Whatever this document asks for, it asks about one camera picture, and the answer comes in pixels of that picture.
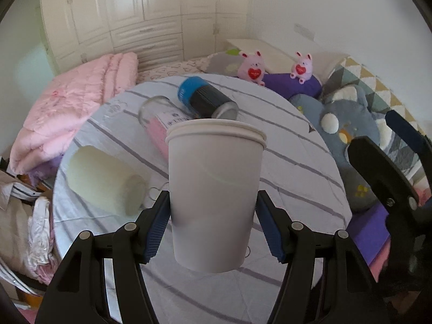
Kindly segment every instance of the striped tablecloth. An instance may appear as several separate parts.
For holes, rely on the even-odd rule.
[[[243,80],[221,75],[200,75],[240,107],[239,120],[263,130],[268,137],[261,171],[260,189],[291,218],[314,231],[334,233],[351,219],[338,168],[327,146],[309,122],[276,93]],[[83,145],[93,145],[120,158],[138,172],[151,171],[150,186],[168,189],[168,163],[153,146],[138,123],[143,101],[155,95],[177,99],[177,88],[187,76],[146,82],[103,105],[77,134],[57,176],[53,198],[55,234],[63,257],[82,230],[95,235],[113,232],[135,218],[109,215],[75,195],[64,172],[72,154]],[[152,189],[144,206],[158,195]],[[142,267],[155,312],[161,324],[266,323],[276,300],[286,266],[269,252],[255,217],[251,253],[243,266],[224,274],[192,272],[176,263],[170,225],[157,255]],[[120,320],[112,263],[107,262],[107,293],[112,316]],[[322,273],[315,265],[314,283]]]

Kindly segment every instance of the purple pillow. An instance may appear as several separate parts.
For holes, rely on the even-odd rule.
[[[266,83],[266,88],[273,90],[287,100],[297,94],[318,98],[322,90],[320,82],[314,76],[302,85],[297,78],[291,79],[289,73],[265,74],[263,82]]]
[[[346,228],[368,265],[371,265],[390,236],[385,226],[387,216],[387,210],[377,202],[366,212],[354,214]]]

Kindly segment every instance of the wall socket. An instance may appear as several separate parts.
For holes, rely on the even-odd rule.
[[[303,27],[301,24],[294,24],[294,31],[310,41],[315,39],[315,32]]]

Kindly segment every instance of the red heart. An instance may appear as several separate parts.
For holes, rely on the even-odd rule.
[[[256,80],[261,75],[261,69],[249,68],[248,74],[252,80]]]
[[[302,74],[306,73],[306,68],[302,67],[299,64],[295,66],[295,70],[297,71],[298,75],[302,75]]]

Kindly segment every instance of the cup rim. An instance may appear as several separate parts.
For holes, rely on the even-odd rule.
[[[166,142],[168,143],[168,141],[170,141],[170,139],[172,139],[173,137],[177,136],[177,135],[172,135],[172,133],[178,129],[181,128],[185,128],[185,127],[190,127],[190,126],[201,126],[201,125],[211,125],[211,124],[217,124],[218,126],[231,126],[231,127],[237,127],[237,128],[242,128],[242,129],[246,129],[249,130],[251,132],[254,132],[255,134],[258,134],[260,136],[260,138],[252,138],[251,136],[245,136],[244,134],[238,134],[236,136],[239,137],[244,137],[246,139],[252,139],[254,141],[257,141],[258,143],[260,143],[261,145],[263,145],[264,148],[266,148],[266,141],[267,141],[267,135],[260,129],[256,128],[255,126],[248,124],[248,123],[244,123],[244,122],[239,122],[237,120],[229,120],[229,119],[209,119],[209,118],[205,118],[205,119],[194,119],[194,120],[188,120],[186,122],[181,122],[181,123],[177,123],[174,124],[173,126],[171,126],[168,131],[167,131],[167,137],[166,137]],[[234,136],[232,134],[228,134],[228,133],[224,133],[221,130],[212,130],[211,132],[208,132],[209,134],[213,134],[213,135],[230,135],[230,136]]]

